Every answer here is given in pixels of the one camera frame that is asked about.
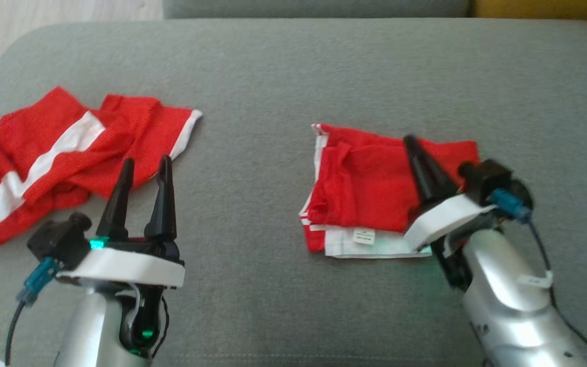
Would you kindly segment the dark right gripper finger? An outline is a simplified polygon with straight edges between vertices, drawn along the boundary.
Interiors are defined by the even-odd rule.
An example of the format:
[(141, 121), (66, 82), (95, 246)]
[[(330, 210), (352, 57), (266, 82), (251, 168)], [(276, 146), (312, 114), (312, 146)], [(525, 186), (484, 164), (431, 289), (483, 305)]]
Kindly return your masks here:
[(430, 156), (415, 136), (405, 136), (405, 148), (415, 188), (421, 204), (436, 200), (437, 181), (430, 166)]
[(436, 199), (446, 199), (456, 195), (457, 191), (459, 190), (457, 184), (452, 181), (447, 172), (445, 172), (445, 170), (443, 170), (443, 168), (439, 165), (438, 161), (435, 160), (435, 158), (433, 158), (433, 156), (430, 154), (429, 156), (430, 166), (431, 169), (433, 169), (434, 177), (437, 181), (438, 195)]

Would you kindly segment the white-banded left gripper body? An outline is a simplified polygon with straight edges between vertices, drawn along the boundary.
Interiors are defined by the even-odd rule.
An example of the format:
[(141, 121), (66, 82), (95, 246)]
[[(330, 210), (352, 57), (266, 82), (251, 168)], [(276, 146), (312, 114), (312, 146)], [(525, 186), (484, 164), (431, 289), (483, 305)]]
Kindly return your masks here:
[(176, 289), (183, 285), (184, 262), (173, 241), (134, 238), (89, 240), (89, 252), (74, 270), (63, 270), (58, 279), (87, 279), (154, 285)]

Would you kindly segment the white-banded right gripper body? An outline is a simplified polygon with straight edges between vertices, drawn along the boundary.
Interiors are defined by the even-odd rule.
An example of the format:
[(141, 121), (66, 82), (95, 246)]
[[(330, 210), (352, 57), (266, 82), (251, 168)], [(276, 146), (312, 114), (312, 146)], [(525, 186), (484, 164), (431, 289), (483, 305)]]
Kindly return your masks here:
[(419, 216), (405, 233), (404, 240), (409, 249), (422, 251), (434, 240), (463, 227), (480, 214), (492, 211), (495, 204), (480, 206), (465, 194), (446, 199)]

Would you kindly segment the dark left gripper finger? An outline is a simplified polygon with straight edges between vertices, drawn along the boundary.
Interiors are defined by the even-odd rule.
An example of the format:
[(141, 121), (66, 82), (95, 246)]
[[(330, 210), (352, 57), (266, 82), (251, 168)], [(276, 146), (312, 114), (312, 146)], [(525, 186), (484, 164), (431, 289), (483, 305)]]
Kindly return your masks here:
[(177, 238), (175, 194), (173, 188), (172, 158), (163, 155), (155, 176), (158, 186), (149, 223), (145, 225), (147, 239), (172, 241)]
[(96, 229), (96, 236), (108, 240), (128, 239), (125, 227), (129, 193), (134, 181), (135, 163), (132, 158), (124, 160), (123, 167), (117, 178), (110, 197), (105, 205), (104, 213)]

